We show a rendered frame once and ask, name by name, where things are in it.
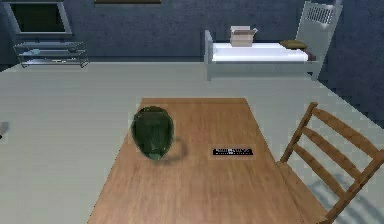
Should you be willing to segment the grey glass shelf stand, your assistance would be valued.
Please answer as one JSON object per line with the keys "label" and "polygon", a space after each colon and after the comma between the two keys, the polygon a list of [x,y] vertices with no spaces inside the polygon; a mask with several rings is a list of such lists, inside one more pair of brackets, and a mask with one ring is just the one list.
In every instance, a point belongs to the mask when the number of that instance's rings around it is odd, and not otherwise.
{"label": "grey glass shelf stand", "polygon": [[23,68],[31,65],[79,65],[89,63],[83,42],[23,42],[14,46]]}

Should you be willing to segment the green glass vase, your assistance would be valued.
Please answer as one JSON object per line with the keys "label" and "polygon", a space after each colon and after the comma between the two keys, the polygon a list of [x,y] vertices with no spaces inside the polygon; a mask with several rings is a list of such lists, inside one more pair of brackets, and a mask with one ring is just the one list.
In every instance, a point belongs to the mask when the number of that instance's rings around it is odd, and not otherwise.
{"label": "green glass vase", "polygon": [[174,122],[165,109],[146,106],[134,115],[131,134],[137,148],[145,157],[160,160],[172,146]]}

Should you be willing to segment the brown wooden table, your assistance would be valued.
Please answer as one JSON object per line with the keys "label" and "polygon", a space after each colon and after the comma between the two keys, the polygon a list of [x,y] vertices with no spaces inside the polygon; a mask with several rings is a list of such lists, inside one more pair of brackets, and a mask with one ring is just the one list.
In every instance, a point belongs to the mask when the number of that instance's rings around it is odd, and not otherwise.
{"label": "brown wooden table", "polygon": [[[247,101],[145,98],[175,124],[169,153],[125,139],[87,224],[303,224]],[[251,148],[251,156],[212,155]]]}

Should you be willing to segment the beige cardboard box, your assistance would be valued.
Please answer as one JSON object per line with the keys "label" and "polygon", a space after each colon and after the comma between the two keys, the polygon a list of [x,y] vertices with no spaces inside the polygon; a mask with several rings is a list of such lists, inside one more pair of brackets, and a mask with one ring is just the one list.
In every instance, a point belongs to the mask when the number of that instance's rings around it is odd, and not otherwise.
{"label": "beige cardboard box", "polygon": [[249,26],[231,26],[230,44],[232,47],[251,47],[257,32],[256,28],[251,29]]}

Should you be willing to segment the brown wooden chair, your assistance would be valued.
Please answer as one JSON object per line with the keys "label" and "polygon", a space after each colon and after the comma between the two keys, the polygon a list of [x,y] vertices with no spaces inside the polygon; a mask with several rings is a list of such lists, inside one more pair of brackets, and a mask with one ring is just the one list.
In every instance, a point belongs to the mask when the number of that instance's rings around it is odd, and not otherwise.
{"label": "brown wooden chair", "polygon": [[[360,171],[344,153],[333,146],[318,132],[307,127],[313,116],[321,120],[371,158],[370,163],[363,171]],[[354,182],[347,190],[342,188],[336,178],[328,172],[313,155],[298,144],[303,135],[354,179]],[[288,164],[288,160],[293,152],[295,152],[338,197],[338,201],[330,210],[323,207],[320,201]],[[317,102],[311,102],[309,104],[291,140],[286,146],[282,157],[276,162],[294,203],[299,210],[303,224],[333,224],[340,213],[350,204],[383,164],[384,149],[378,149],[360,132],[331,113],[319,109]]]}

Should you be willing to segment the black remote control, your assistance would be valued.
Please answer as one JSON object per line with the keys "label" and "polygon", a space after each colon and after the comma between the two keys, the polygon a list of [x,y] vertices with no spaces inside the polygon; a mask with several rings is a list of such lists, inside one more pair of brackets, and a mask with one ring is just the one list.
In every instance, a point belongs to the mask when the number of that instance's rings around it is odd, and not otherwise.
{"label": "black remote control", "polygon": [[251,156],[253,151],[251,148],[214,148],[212,155],[218,156]]}

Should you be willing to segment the grey framed television set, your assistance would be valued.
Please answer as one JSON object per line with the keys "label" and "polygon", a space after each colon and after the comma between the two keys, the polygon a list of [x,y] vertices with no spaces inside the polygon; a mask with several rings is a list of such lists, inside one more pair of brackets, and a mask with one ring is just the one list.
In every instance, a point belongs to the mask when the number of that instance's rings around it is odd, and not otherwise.
{"label": "grey framed television set", "polygon": [[64,0],[1,0],[17,35],[71,35]]}

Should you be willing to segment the olive green pillow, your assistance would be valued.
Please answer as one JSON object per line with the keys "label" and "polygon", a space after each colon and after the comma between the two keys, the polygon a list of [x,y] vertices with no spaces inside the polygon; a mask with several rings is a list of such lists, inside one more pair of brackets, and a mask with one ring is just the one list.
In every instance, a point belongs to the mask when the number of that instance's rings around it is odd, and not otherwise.
{"label": "olive green pillow", "polygon": [[284,48],[291,50],[302,50],[307,48],[307,45],[305,43],[298,40],[282,40],[279,42],[279,44]]}

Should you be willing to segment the grey bed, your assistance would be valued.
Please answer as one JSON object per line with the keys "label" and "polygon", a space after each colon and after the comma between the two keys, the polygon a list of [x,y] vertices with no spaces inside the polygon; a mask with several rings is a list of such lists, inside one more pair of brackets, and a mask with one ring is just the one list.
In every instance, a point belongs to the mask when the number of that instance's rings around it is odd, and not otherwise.
{"label": "grey bed", "polygon": [[256,77],[258,75],[303,75],[319,77],[340,14],[343,0],[333,4],[304,3],[296,37],[306,49],[286,49],[279,42],[256,42],[251,47],[232,47],[218,43],[204,32],[206,78]]}

